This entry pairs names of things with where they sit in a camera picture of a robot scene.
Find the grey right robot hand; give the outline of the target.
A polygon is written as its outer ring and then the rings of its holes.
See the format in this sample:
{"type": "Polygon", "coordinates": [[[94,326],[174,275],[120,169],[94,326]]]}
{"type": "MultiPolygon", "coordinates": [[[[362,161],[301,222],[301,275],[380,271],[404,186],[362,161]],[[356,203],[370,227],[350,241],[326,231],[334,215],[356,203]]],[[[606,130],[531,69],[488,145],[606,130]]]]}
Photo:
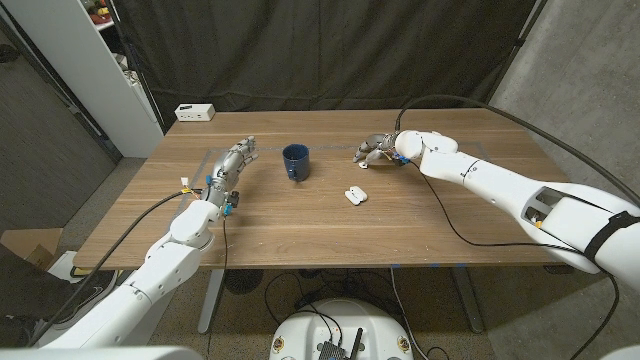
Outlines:
{"type": "Polygon", "coordinates": [[[357,163],[362,169],[367,169],[374,160],[386,157],[397,166],[406,165],[409,160],[395,150],[397,136],[398,132],[370,135],[359,145],[353,157],[353,162],[357,163]]]}

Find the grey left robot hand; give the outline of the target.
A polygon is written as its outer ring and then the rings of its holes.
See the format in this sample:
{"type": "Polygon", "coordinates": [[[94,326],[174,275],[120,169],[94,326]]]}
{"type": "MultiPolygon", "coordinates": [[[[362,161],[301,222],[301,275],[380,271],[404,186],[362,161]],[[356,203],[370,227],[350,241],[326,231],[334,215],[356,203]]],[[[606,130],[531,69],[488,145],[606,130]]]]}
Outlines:
{"type": "Polygon", "coordinates": [[[238,183],[244,168],[259,157],[255,148],[255,137],[248,136],[217,158],[207,184],[205,201],[214,204],[220,210],[224,209],[227,198],[238,183]]]}

